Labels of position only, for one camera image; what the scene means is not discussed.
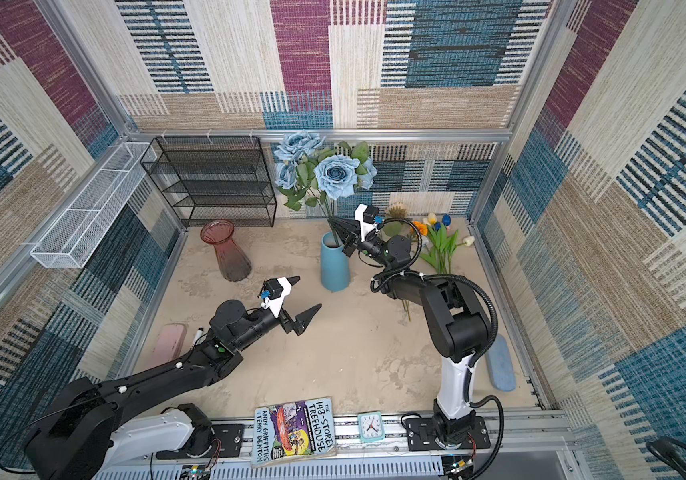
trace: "patterned wall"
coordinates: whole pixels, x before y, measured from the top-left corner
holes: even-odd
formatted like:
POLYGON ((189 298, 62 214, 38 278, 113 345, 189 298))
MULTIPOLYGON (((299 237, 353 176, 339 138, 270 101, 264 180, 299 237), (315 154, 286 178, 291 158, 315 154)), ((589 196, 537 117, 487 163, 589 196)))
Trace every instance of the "patterned wall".
POLYGON ((595 478, 686 442, 686 0, 579 0, 484 208, 549 400, 595 478))
MULTIPOLYGON (((410 215, 434 212, 468 217, 496 147, 495 143, 372 143, 370 155, 377 168, 372 187, 338 199, 335 210, 340 216, 354 218, 359 204, 374 205, 383 211, 401 202, 410 215)), ((263 148, 271 177, 275 169, 270 163, 277 161, 274 149, 276 144, 263 148)), ((325 216, 320 206, 303 206, 296 212, 284 206, 284 195, 277 193, 276 198, 278 218, 325 216)))
MULTIPOLYGON (((0 446, 68 382, 117 377, 178 238, 144 180, 82 270, 37 266, 0 312, 0 446)), ((27 464, 20 440, 2 461, 27 464)))
POLYGON ((0 2, 0 266, 116 137, 33 1, 0 2))
POLYGON ((502 128, 550 0, 62 5, 141 129, 502 128))

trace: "blue vase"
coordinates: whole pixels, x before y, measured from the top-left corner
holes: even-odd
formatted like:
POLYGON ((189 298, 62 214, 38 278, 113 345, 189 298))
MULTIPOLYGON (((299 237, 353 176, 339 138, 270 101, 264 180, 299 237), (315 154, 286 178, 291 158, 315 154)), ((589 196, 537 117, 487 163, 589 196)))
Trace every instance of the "blue vase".
POLYGON ((335 245, 332 232, 321 238, 321 284, 330 292, 339 292, 351 282, 348 270, 348 257, 343 253, 343 245, 335 245))

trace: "square clock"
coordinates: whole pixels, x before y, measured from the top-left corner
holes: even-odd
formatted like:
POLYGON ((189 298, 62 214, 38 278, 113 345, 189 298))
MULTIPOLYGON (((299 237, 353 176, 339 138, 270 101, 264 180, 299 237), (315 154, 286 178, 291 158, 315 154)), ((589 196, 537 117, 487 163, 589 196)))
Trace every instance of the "square clock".
POLYGON ((377 442, 386 438, 380 412, 360 413, 357 418, 359 420, 359 438, 363 442, 377 442))

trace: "white mesh basket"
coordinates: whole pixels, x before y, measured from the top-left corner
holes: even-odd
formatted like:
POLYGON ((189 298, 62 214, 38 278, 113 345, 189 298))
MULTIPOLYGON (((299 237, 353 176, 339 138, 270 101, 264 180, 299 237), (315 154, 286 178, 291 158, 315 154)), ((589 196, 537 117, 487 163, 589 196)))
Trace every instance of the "white mesh basket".
POLYGON ((146 172, 139 163, 154 161, 147 143, 126 142, 116 149, 60 218, 50 226, 31 256, 45 268, 83 268, 146 172))

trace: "pink case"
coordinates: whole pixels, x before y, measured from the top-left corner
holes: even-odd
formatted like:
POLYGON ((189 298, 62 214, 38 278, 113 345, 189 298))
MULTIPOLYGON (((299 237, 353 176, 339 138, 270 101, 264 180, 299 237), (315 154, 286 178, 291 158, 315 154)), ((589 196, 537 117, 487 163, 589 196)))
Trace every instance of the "pink case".
POLYGON ((168 323, 158 334, 156 346, 151 354, 151 364, 148 368, 162 365, 180 356, 180 348, 185 341, 185 325, 182 323, 168 323))

